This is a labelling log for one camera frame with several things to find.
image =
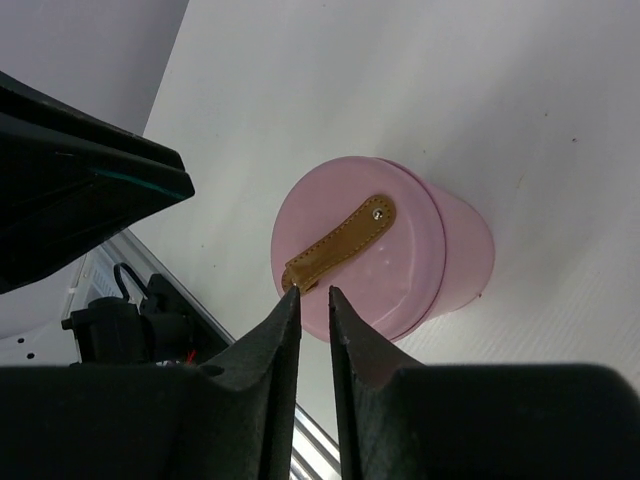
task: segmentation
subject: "white surface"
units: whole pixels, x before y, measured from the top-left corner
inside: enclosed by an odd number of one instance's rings
[[[0,295],[0,342],[62,320],[69,288],[78,280],[82,260],[72,262],[44,280]]]
[[[145,134],[197,195],[133,230],[240,336],[276,302],[288,189],[386,157],[469,201],[497,248],[484,296],[405,350],[593,361],[638,388],[639,23],[631,0],[191,0]],[[298,397],[335,435],[329,358],[303,337]]]

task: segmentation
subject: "pink lid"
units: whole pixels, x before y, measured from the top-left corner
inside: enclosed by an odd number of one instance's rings
[[[396,205],[391,229],[302,297],[302,326],[329,340],[329,286],[342,289],[360,316],[395,339],[428,314],[442,283],[445,237],[436,206],[412,175],[385,160],[343,157],[320,165],[289,192],[273,229],[271,268],[278,293],[285,263],[340,225],[368,197]]]

